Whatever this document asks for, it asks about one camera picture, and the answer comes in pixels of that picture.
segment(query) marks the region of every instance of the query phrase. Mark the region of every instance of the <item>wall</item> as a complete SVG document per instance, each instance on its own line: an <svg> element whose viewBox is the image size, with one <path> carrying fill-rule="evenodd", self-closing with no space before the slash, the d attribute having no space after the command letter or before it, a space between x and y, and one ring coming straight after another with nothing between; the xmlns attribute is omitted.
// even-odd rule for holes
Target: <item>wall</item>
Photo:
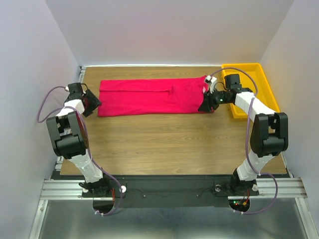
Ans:
<svg viewBox="0 0 319 239"><path fill-rule="evenodd" d="M296 0L261 59L282 111L289 116L292 173L302 177L319 229L319 2Z"/></svg>
<svg viewBox="0 0 319 239"><path fill-rule="evenodd" d="M293 0L46 0L80 65L258 61Z"/></svg>
<svg viewBox="0 0 319 239"><path fill-rule="evenodd" d="M43 0L1 1L0 32L0 238L26 239L56 159L37 110L49 89L75 81L78 64ZM65 96L57 90L43 113Z"/></svg>

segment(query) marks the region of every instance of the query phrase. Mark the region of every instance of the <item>yellow plastic tray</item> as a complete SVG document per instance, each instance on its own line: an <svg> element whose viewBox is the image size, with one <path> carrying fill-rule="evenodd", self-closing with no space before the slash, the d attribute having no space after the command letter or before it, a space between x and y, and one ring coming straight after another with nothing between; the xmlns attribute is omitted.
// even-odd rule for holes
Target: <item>yellow plastic tray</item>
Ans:
<svg viewBox="0 0 319 239"><path fill-rule="evenodd" d="M239 68L240 70L247 72L248 75L250 75L257 84L257 87L258 87L257 98L266 106L273 109L274 111L277 111L277 112L280 111L277 105L276 99L274 97L274 94L267 81L264 70L259 63L223 64L221 66L221 68L225 68L225 67L236 67L236 68ZM230 74L239 74L240 83L242 84L242 87L248 87L254 93L256 92L255 87L253 83L251 82L251 80L243 73L233 69L228 69L228 70L223 70L221 74L222 74L224 83L225 83L225 76ZM247 118L247 115L245 114L245 112L239 107L233 104L230 104L230 108L235 119Z"/></svg>

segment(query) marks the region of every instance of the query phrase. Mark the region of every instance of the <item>table surface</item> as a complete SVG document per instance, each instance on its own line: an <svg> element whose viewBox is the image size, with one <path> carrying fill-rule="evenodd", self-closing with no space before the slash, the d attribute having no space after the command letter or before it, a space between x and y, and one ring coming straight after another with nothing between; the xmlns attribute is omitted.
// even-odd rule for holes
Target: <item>table surface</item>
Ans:
<svg viewBox="0 0 319 239"><path fill-rule="evenodd" d="M217 69L89 67L84 82L98 96L101 80L191 78ZM85 121L94 159L115 175L232 174L245 159L246 119L234 119L229 105L211 114L97 117L95 110ZM286 173L282 157L262 171ZM60 174L81 175L67 160Z"/></svg>

